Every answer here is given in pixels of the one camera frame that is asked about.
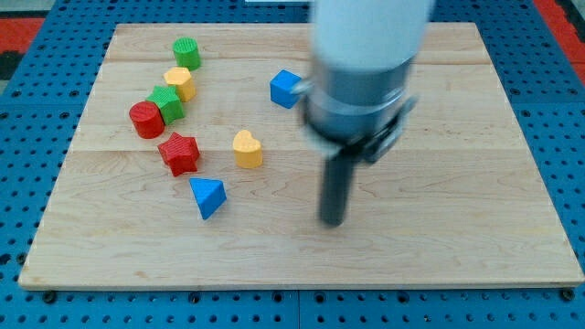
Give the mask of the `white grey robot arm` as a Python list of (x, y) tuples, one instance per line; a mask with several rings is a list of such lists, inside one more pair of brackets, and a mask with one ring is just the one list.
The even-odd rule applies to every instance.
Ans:
[(333, 164), (375, 163), (402, 135), (405, 96), (433, 0), (317, 0), (311, 73), (294, 88), (303, 125)]

